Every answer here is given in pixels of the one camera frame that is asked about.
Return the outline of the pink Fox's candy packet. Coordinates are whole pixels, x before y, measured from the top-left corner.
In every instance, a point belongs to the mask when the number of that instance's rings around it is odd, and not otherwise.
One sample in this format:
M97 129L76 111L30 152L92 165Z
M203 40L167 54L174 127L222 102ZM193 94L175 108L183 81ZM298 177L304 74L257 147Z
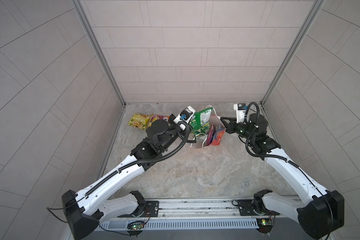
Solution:
M216 132L216 126L210 125L210 129L209 129L208 137L207 137L207 141L206 141L207 146L209 146L213 142L215 132Z

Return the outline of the orange snack packet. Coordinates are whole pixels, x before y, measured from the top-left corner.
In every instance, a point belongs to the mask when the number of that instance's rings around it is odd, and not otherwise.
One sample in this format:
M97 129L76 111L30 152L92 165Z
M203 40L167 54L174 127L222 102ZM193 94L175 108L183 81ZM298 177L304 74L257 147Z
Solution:
M168 122L169 120L169 116L162 116L162 115L152 115L147 123L146 128L149 128L153 122L157 121L157 120L165 120Z

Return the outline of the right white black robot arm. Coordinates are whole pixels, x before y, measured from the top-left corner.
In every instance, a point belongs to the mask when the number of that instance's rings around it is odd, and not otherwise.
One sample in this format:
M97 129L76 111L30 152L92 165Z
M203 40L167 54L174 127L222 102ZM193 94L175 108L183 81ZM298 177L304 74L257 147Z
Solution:
M254 194L252 202L258 215L276 212L299 223L313 239L328 237L345 224L345 199L338 191L329 191L310 177L267 135L268 122L254 113L249 120L221 117L228 134L237 134L246 151L273 167L294 189L300 201L294 202L271 190Z

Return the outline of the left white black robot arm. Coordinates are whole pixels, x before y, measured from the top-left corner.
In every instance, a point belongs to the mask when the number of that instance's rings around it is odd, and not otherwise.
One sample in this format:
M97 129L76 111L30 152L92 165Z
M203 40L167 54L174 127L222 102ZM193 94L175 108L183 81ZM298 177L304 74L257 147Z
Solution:
M168 121L154 121L146 129L146 138L117 167L86 188L62 195L63 212L75 240L87 237L104 221L123 215L139 216L144 211L146 201L138 191L109 198L154 164L179 152L192 131L191 118L183 111L177 117L171 115Z

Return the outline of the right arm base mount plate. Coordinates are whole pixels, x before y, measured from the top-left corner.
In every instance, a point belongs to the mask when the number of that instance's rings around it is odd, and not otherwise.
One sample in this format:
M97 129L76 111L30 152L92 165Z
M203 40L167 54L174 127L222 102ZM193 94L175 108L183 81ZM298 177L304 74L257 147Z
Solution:
M268 210L255 210L253 200L232 200L232 205L237 207L240 212L240 216L271 216L271 212Z

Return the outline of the yellow green chips packet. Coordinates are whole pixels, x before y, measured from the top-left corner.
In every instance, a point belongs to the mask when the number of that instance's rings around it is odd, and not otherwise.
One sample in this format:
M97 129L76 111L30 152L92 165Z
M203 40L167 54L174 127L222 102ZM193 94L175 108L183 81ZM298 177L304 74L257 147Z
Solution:
M139 128L141 130L145 130L147 124L151 118L151 115L146 115L142 113L135 113L133 117L128 122L128 125L131 127Z

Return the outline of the green Fox's candy packet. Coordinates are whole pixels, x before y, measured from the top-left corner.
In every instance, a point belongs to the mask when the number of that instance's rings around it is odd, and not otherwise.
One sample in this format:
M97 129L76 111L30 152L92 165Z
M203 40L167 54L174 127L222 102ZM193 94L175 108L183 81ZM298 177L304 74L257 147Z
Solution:
M213 108L209 107L199 112L196 112L189 124L192 128L192 132L194 135L197 134L206 134L210 129L210 117L212 114Z

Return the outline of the red white paper bag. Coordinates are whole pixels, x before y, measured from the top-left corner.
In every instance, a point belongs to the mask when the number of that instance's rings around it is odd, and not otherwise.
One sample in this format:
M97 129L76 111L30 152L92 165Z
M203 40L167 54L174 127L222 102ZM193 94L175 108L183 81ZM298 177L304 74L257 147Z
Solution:
M208 105L191 118L191 147L196 149L218 146L221 143L226 127L213 106Z

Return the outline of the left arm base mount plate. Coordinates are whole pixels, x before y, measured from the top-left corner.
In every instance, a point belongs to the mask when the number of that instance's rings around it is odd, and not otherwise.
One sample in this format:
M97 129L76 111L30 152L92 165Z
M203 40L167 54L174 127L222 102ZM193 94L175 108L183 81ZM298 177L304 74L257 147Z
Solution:
M144 205L139 204L137 209L129 215L121 215L119 218L142 218L150 214L157 217L159 211L159 201L146 201Z

